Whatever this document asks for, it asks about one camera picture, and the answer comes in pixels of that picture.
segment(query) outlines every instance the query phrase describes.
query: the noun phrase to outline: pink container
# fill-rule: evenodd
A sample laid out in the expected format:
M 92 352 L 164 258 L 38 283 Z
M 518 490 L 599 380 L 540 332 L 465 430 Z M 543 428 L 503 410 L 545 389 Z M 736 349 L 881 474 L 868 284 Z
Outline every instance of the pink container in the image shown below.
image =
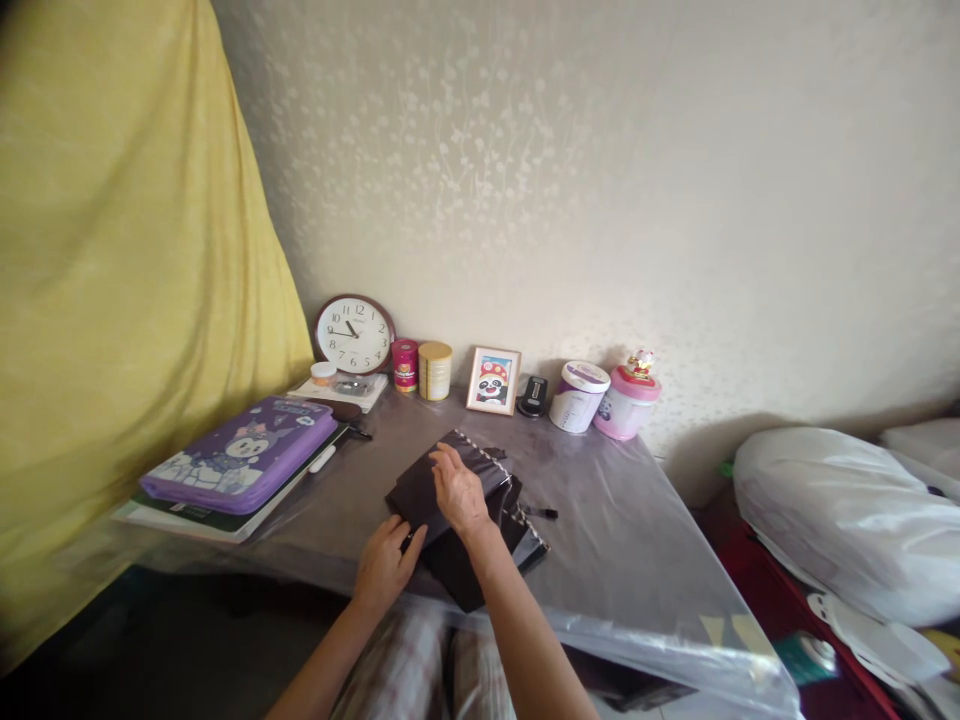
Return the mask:
M 660 382 L 650 375 L 653 353 L 638 353 L 643 365 L 631 356 L 626 365 L 610 373 L 610 389 L 600 401 L 593 424 L 615 440 L 631 440 L 650 420 L 653 406 L 660 398 Z
M 400 338 L 390 346 L 393 353 L 393 384 L 400 392 L 417 391 L 417 344 Z

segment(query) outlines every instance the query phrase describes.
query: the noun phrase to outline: dark floor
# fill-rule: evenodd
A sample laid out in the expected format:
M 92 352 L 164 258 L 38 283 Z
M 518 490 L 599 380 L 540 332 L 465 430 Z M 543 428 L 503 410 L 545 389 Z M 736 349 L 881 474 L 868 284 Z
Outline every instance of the dark floor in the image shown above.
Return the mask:
M 261 718 L 344 603 L 264 578 L 132 568 L 0 682 L 0 717 Z

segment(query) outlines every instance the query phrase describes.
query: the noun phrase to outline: pajama pants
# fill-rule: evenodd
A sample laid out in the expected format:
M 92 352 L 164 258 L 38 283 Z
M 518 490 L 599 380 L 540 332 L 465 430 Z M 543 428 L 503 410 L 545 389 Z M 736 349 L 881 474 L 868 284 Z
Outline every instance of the pajama pants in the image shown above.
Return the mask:
M 330 718 L 515 720 L 516 715 L 493 635 L 451 628 L 441 611 L 415 610 L 390 613 L 380 623 Z

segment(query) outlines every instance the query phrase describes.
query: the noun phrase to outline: yellow curtain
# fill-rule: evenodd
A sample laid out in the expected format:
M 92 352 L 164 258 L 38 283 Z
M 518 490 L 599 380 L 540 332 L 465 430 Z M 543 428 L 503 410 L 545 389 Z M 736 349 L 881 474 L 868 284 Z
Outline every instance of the yellow curtain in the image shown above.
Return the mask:
M 208 2 L 21 2 L 0 27 L 9 668 L 122 570 L 56 549 L 311 350 Z

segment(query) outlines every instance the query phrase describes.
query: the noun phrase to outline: desk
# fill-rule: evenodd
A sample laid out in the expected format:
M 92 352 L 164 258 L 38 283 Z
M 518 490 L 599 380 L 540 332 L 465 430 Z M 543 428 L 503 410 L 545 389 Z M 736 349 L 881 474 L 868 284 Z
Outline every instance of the desk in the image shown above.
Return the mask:
M 375 439 L 345 444 L 242 546 L 214 548 L 116 522 L 101 529 L 156 569 L 202 560 L 350 594 L 364 544 L 388 514 L 383 497 L 458 427 L 514 459 L 523 502 L 560 513 L 553 522 L 533 518 L 552 550 L 526 579 L 561 642 L 712 693 L 739 706 L 741 717 L 798 716 L 796 687 L 641 440 L 616 442 L 592 427 L 571 435 L 547 418 L 468 411 L 456 394 L 427 403 L 391 389 L 362 426 Z M 403 602 L 441 603 L 462 625 L 489 623 L 482 611 L 460 612 L 422 571 Z

